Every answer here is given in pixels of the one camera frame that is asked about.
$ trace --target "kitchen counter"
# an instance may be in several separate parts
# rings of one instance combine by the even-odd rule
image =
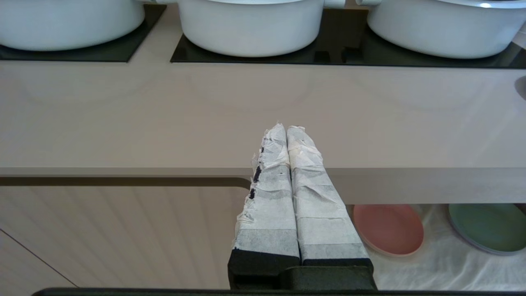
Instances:
[[[128,64],[0,62],[0,175],[248,176],[279,120],[334,176],[459,169],[526,194],[524,70],[170,64],[181,34],[170,5]]]

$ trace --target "white pot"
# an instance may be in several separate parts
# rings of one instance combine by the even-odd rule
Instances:
[[[281,55],[306,47],[318,36],[325,4],[325,0],[178,2],[183,32],[190,41],[212,52],[242,57]],[[327,4],[343,8],[345,0]]]
[[[526,0],[356,0],[372,5],[367,22],[382,38],[450,58],[502,52],[526,21]]]
[[[0,44],[71,50],[124,36],[144,20],[136,0],[0,0]]]

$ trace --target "black stovetop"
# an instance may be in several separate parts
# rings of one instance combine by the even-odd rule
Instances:
[[[133,32],[110,42],[77,50],[33,52],[0,45],[0,61],[124,62],[137,51],[151,29],[163,15],[166,5],[144,5],[143,23]]]
[[[216,54],[184,35],[172,63],[322,64],[405,67],[526,68],[526,50],[511,43],[502,53],[475,60],[456,60],[407,50],[385,41],[367,26],[366,10],[326,9],[318,38],[306,48],[280,56],[244,58]]]

